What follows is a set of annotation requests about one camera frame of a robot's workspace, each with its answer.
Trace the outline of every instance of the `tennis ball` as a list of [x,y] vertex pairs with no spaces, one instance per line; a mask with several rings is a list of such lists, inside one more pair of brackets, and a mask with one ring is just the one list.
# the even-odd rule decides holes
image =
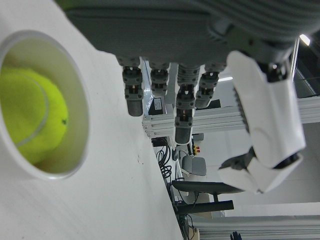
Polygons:
[[31,164],[47,159],[68,127],[67,105],[57,86],[31,69],[3,67],[0,103],[6,128],[20,153]]

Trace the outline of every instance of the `label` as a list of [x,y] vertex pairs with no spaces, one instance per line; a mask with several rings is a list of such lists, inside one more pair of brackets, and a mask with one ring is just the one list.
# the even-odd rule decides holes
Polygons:
[[154,98],[153,102],[154,102],[154,109],[155,110],[162,110],[161,98]]

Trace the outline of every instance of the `cup rim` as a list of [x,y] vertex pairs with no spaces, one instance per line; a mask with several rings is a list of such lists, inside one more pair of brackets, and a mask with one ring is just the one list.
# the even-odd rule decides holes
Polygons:
[[84,80],[82,78],[81,72],[72,58],[72,56],[69,54],[69,52],[53,37],[40,32],[36,30],[20,30],[15,33],[10,34],[7,36],[2,43],[0,44],[0,71],[3,67],[3,62],[8,54],[8,52],[11,50],[12,47],[14,47],[16,44],[23,40],[28,39],[38,39],[45,41],[49,44],[51,44],[53,47],[57,49],[57,51],[60,51],[69,61],[70,65],[72,66],[73,70],[76,72],[76,75],[78,77],[79,84],[81,85],[81,88],[83,90],[83,96],[84,100],[86,102],[86,113],[88,116],[88,126],[87,126],[87,137],[85,141],[84,148],[82,150],[82,155],[80,157],[79,162],[77,165],[72,168],[69,171],[60,172],[60,173],[50,173],[46,172],[44,170],[41,170],[37,168],[36,166],[32,165],[27,159],[25,159],[22,154],[19,152],[15,144],[13,143],[9,132],[6,128],[6,124],[2,115],[2,111],[0,110],[0,138],[2,138],[3,144],[5,144],[5,147],[7,149],[7,152],[10,154],[11,158],[10,161],[15,161],[15,163],[21,167],[24,171],[29,173],[31,176],[43,179],[43,180],[61,180],[66,179],[70,176],[72,176],[74,173],[76,173],[82,164],[84,163],[87,155],[88,155],[88,144],[89,144],[89,137],[90,137],[90,109],[89,109],[89,103],[88,103],[88,91],[86,89],[86,86],[84,84]]

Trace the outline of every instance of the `ceiling light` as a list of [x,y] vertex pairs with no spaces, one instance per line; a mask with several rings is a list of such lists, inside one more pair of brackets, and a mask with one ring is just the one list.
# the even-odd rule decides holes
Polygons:
[[302,42],[305,43],[305,45],[309,46],[310,45],[310,38],[307,37],[306,35],[304,34],[301,34],[300,35],[300,39],[302,40]]
[[228,81],[228,80],[232,80],[232,79],[234,79],[232,76],[228,76],[228,77],[220,78],[218,80],[218,82]]

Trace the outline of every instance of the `desk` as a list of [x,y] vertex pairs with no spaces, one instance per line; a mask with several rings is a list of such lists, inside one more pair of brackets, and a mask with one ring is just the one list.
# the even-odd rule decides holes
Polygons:
[[127,113],[116,58],[96,51],[52,1],[2,0],[3,28],[41,31],[68,50],[85,80],[91,132],[72,177],[1,181],[0,239],[182,239],[142,119]]

